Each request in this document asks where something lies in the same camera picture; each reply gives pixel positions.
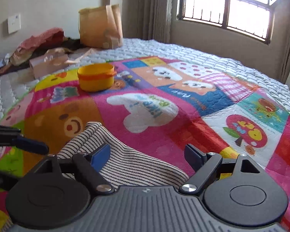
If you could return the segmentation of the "beige striped knit garment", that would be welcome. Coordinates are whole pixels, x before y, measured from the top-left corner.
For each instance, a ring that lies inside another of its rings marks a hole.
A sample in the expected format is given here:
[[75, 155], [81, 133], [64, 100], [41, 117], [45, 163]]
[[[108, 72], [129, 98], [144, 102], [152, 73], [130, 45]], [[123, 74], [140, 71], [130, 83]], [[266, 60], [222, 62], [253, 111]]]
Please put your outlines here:
[[104, 143], [110, 145], [110, 159], [100, 174], [115, 188], [121, 185], [179, 188], [188, 179], [188, 175], [176, 166], [125, 145], [100, 122], [87, 123], [85, 130], [72, 138], [57, 155], [60, 159], [70, 159], [78, 152], [93, 152]]

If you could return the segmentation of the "red and dark clothes pile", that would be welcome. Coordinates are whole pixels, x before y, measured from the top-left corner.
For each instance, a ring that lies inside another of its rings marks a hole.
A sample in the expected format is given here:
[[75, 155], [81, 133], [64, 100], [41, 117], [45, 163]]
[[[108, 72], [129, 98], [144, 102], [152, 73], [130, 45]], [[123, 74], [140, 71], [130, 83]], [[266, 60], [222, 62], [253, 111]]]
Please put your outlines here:
[[69, 52], [83, 48], [79, 39], [64, 36], [62, 28], [54, 27], [37, 36], [22, 41], [15, 51], [5, 55], [0, 61], [0, 76], [29, 67], [29, 61], [56, 48]]

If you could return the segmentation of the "colourful cartoon play mat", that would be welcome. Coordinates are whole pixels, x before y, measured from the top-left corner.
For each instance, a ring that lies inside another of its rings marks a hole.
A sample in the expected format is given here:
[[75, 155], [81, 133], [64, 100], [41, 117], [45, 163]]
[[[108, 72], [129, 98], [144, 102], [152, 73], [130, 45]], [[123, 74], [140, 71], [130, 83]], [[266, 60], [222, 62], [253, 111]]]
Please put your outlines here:
[[125, 145], [193, 173], [191, 143], [225, 158], [249, 154], [285, 190], [290, 229], [290, 113], [253, 82], [180, 60], [146, 57], [110, 62], [111, 88], [86, 92], [77, 68], [47, 76], [0, 120], [58, 154], [89, 122]]

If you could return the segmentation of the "yellow round plastic container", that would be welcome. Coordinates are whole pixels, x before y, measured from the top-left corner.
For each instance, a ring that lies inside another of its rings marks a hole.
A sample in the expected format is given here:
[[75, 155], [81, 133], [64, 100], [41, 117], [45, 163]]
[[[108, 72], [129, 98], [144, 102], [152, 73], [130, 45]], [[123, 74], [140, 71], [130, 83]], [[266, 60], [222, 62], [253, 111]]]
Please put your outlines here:
[[110, 63], [94, 63], [77, 70], [79, 86], [86, 92], [99, 92], [112, 87], [117, 72]]

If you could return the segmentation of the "pink gift box with ribbon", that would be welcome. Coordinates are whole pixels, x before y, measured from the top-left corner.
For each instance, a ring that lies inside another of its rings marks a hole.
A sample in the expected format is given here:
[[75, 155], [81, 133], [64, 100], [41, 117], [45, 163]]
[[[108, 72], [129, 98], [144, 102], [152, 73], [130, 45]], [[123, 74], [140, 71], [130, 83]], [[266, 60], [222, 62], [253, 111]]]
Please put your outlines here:
[[80, 63], [82, 59], [95, 53], [93, 48], [80, 49], [79, 52], [72, 53], [59, 53], [49, 52], [45, 55], [31, 59], [29, 61], [30, 68], [35, 78], [41, 78], [55, 71], [62, 70], [72, 64]]

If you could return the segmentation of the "brown paper bag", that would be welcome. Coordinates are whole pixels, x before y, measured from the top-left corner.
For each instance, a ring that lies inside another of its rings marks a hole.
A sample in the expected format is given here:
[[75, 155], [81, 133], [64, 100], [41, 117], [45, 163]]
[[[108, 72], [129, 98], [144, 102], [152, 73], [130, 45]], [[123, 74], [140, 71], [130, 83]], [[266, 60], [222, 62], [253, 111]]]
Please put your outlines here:
[[115, 49], [123, 45], [121, 11], [118, 4], [85, 8], [78, 12], [81, 44], [99, 49]]

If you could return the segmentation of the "brown framed window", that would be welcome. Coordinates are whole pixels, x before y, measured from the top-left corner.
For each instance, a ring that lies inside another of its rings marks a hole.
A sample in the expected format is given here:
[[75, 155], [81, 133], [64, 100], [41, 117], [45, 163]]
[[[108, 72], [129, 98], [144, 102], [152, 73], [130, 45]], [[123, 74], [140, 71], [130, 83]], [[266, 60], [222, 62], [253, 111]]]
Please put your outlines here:
[[237, 32], [270, 44], [280, 0], [177, 0], [177, 19]]

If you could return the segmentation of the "grey curtain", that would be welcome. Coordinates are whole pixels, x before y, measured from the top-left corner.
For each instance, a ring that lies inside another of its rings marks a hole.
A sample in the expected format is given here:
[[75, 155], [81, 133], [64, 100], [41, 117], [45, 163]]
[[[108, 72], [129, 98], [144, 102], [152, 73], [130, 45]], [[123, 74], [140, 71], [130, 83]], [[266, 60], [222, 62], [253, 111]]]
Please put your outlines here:
[[123, 0], [122, 24], [125, 38], [171, 41], [174, 3], [177, 0]]

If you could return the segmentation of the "white wall switch panel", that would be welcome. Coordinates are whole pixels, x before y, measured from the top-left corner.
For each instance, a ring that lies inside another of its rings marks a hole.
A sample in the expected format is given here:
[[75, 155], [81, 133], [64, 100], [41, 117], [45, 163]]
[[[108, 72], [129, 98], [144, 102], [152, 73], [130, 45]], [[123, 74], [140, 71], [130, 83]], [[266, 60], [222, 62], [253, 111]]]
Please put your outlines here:
[[13, 34], [21, 29], [21, 15], [15, 14], [8, 17], [8, 34]]

